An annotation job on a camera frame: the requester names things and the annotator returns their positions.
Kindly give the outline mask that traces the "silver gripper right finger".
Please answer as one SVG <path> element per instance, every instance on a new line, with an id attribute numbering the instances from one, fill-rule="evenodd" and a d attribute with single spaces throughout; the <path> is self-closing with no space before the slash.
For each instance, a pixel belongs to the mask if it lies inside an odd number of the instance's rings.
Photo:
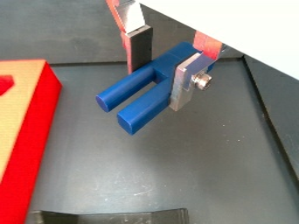
<path id="1" fill-rule="evenodd" d="M 211 84 L 208 71 L 224 53 L 224 44 L 200 31 L 195 32 L 192 47 L 197 50 L 175 68 L 169 107 L 177 111 L 192 99 L 193 89 L 205 90 Z"/>

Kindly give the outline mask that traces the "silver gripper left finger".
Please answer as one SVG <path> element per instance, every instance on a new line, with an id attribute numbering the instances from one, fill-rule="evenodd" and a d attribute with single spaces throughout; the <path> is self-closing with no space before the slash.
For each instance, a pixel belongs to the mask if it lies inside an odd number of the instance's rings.
<path id="1" fill-rule="evenodd" d="M 145 24 L 136 0 L 105 0 L 120 30 L 125 48 L 127 70 L 132 73 L 152 59 L 153 28 Z"/>

